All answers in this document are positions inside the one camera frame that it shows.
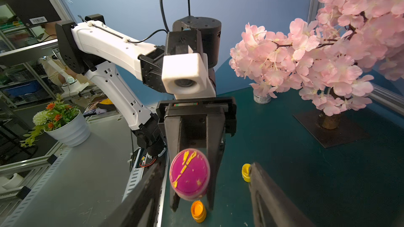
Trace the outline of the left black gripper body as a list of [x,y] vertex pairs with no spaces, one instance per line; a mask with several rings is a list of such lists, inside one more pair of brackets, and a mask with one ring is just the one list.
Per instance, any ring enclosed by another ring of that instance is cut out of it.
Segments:
[[180,151],[185,148],[206,148],[206,120],[208,114],[224,114],[223,136],[234,136],[237,128],[237,105],[233,97],[167,100],[158,103],[158,125],[166,140],[164,121],[166,117],[182,119]]

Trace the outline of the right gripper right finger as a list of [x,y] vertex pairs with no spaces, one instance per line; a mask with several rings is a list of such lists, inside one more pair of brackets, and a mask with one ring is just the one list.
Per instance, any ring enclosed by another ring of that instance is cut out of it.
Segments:
[[314,226],[257,162],[250,167],[249,190],[256,227]]

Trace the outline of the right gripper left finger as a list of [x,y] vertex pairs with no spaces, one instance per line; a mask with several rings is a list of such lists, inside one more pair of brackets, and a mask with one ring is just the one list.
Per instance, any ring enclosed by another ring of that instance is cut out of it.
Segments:
[[101,224],[102,227],[155,227],[165,162],[151,166],[135,189]]

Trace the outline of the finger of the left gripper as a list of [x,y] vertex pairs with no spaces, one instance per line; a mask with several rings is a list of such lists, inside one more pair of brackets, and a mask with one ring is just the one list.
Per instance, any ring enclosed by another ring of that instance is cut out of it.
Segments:
[[215,186],[217,172],[220,167],[223,150],[221,143],[225,127],[225,115],[223,113],[208,114],[206,120],[206,147],[207,158],[210,166],[210,178],[207,189],[208,210],[212,211],[215,200]]
[[[166,117],[164,121],[168,153],[170,157],[170,166],[176,155],[180,152],[181,125],[182,119],[179,116]],[[180,197],[174,189],[170,188],[170,208],[173,212],[178,209]]]

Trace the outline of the magenta paint jar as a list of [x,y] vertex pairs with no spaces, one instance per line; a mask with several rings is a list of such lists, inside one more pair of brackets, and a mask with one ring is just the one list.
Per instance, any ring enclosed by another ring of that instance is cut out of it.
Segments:
[[180,198],[193,201],[203,197],[210,180],[207,157],[197,149],[182,150],[171,162],[169,180],[172,189]]

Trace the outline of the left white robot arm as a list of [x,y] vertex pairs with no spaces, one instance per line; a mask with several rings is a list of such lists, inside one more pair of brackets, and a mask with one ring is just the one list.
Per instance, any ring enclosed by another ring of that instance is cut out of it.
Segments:
[[237,127],[234,98],[216,93],[221,22],[184,17],[164,46],[115,31],[102,15],[55,28],[63,61],[104,92],[138,145],[152,157],[168,151],[171,209],[180,199],[206,197],[212,210],[225,136]]

